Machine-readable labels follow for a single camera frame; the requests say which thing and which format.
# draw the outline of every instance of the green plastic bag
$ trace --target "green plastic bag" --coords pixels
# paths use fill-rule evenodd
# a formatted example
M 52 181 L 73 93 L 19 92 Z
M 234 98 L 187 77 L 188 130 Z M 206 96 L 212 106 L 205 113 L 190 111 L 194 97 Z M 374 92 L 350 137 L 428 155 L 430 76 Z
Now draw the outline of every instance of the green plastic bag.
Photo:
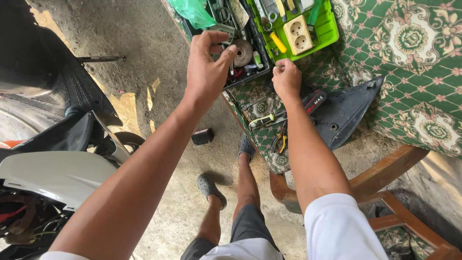
M 194 29 L 206 28 L 217 24 L 204 8 L 207 4 L 207 0 L 167 1 L 181 16 L 189 20 Z

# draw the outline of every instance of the gray shorts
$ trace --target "gray shorts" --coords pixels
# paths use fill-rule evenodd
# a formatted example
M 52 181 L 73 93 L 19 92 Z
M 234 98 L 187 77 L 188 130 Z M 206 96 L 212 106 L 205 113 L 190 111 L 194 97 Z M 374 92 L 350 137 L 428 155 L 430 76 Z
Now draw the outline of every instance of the gray shorts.
M 254 204 L 245 205 L 237 215 L 231 228 L 230 243 L 248 238 L 264 238 L 279 251 L 265 225 L 265 217 L 261 210 Z M 180 259 L 199 260 L 214 247 L 215 245 L 205 238 L 195 238 L 186 248 Z

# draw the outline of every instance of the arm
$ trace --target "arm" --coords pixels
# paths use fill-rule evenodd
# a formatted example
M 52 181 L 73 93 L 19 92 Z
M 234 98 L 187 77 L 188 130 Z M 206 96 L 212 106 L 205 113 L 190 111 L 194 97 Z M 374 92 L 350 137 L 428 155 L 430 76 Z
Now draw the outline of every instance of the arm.
M 188 85 L 178 107 L 117 171 L 79 207 L 50 251 L 89 259 L 128 259 L 143 235 L 201 117 L 225 85 L 236 46 L 219 53 L 228 34 L 194 36 Z
M 348 179 L 305 112 L 300 99 L 301 72 L 289 59 L 274 67 L 274 88 L 287 110 L 289 163 L 302 213 L 315 199 L 331 193 L 351 195 Z

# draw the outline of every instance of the white motorcycle fairing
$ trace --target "white motorcycle fairing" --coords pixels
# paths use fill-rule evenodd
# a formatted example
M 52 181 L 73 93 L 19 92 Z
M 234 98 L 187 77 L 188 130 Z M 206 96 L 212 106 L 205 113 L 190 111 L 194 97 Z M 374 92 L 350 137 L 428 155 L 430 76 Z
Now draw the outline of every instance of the white motorcycle fairing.
M 11 155 L 0 163 L 4 186 L 36 192 L 75 211 L 116 167 L 103 157 L 78 151 Z

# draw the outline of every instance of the green tool tray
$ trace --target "green tool tray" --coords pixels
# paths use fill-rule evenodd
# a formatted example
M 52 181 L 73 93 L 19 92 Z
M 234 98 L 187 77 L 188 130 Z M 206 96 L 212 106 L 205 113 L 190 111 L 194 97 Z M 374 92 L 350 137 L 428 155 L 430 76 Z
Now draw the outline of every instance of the green tool tray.
M 300 53 L 299 55 L 294 55 L 292 53 L 292 50 L 290 48 L 289 42 L 287 41 L 286 33 L 284 32 L 283 26 L 285 22 L 282 21 L 281 17 L 279 16 L 277 20 L 273 23 L 273 31 L 276 32 L 277 36 L 279 39 L 282 41 L 282 43 L 285 45 L 287 48 L 286 53 L 282 53 L 279 48 L 276 46 L 274 41 L 269 37 L 269 34 L 271 32 L 265 32 L 261 26 L 261 20 L 260 20 L 260 15 L 258 13 L 258 10 L 255 6 L 254 0 L 246 0 L 247 3 L 252 7 L 252 11 L 255 14 L 255 24 L 258 27 L 258 31 L 263 35 L 263 39 L 266 42 L 266 51 L 271 59 L 276 63 L 276 61 L 289 58 L 292 61 L 296 61 L 298 59 L 301 59 L 315 51 L 318 51 L 334 42 L 336 42 L 339 39 L 339 29 L 337 28 L 337 23 L 335 22 L 335 16 L 334 12 L 332 10 L 332 7 L 330 5 L 329 0 L 323 0 L 321 7 L 319 8 L 319 14 L 318 18 L 315 22 L 315 29 L 310 33 L 311 35 L 311 40 L 313 42 L 314 47 L 309 49 L 306 52 Z M 286 15 L 287 15 L 287 22 L 290 20 L 300 16 L 300 10 L 298 9 L 298 6 L 296 5 L 296 8 L 298 10 L 297 14 L 291 14 L 290 11 L 286 10 Z M 308 20 L 308 17 L 310 15 L 310 10 L 307 10 L 303 13 L 303 16 L 305 17 L 305 20 Z M 279 55 L 275 56 L 274 53 L 271 51 L 271 49 L 274 50 L 279 50 Z

